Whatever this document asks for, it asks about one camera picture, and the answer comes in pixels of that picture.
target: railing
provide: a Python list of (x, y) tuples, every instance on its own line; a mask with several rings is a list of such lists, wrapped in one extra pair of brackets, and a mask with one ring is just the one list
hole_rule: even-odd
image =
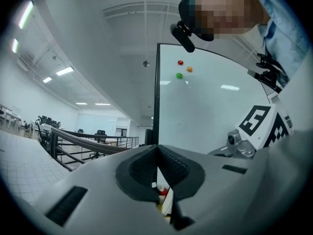
[[(113, 137), (102, 135), (89, 135), (84, 133), (76, 133), (70, 131), (63, 131), (57, 128), (51, 128), (51, 149), (50, 156), (54, 158), (60, 165), (69, 171), (74, 169), (70, 164), (79, 163), (84, 164), (87, 160), (97, 159), (101, 156), (107, 156), (129, 150), (138, 145), (138, 137)], [(80, 146), (81, 151), (69, 152), (65, 151), (64, 146)], [(74, 155), (89, 153), (87, 158), (77, 158)], [(64, 162), (62, 157), (67, 156), (72, 161)]]

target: white ceiling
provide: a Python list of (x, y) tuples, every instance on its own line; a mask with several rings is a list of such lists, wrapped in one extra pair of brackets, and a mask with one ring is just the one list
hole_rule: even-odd
[[(107, 101), (106, 97), (138, 125), (151, 126), (157, 43), (178, 44), (169, 28), (180, 19), (180, 0), (35, 1), (31, 17), (25, 24), (26, 33), (19, 54), (31, 64), (38, 79), (42, 81), (51, 76), (53, 80), (46, 86), (69, 102), (92, 104)], [(44, 13), (46, 7), (50, 17)], [(92, 40), (97, 40), (95, 36), (100, 42), (100, 50), (92, 44)], [(263, 52), (263, 45), (256, 28), (235, 39), (208, 43), (193, 36), (192, 41), (196, 47), (224, 55), (260, 72), (255, 66), (258, 61), (256, 53)], [(149, 68), (143, 67), (145, 60), (150, 61)], [(75, 71), (56, 76), (55, 72), (68, 66)], [(110, 77), (116, 80), (115, 90), (106, 87), (111, 82)]]

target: tiled floor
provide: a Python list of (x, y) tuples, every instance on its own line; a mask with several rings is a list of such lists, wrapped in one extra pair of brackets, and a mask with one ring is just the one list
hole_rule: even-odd
[(68, 173), (37, 140), (0, 130), (0, 174), (13, 195), (33, 203)]

